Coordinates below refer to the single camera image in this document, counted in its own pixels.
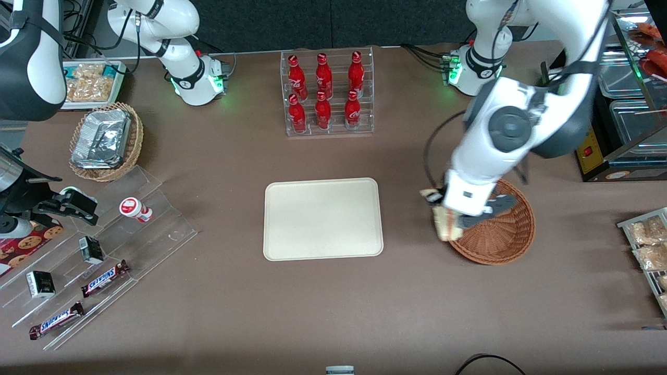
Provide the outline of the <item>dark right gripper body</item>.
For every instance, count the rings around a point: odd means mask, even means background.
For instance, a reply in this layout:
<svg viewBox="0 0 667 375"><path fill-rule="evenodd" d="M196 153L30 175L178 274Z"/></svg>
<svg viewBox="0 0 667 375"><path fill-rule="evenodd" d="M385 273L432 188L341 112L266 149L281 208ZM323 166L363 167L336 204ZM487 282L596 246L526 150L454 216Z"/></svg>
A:
<svg viewBox="0 0 667 375"><path fill-rule="evenodd" d="M2 214L19 215L52 198L49 183L60 181L23 162L21 148L2 146Z"/></svg>

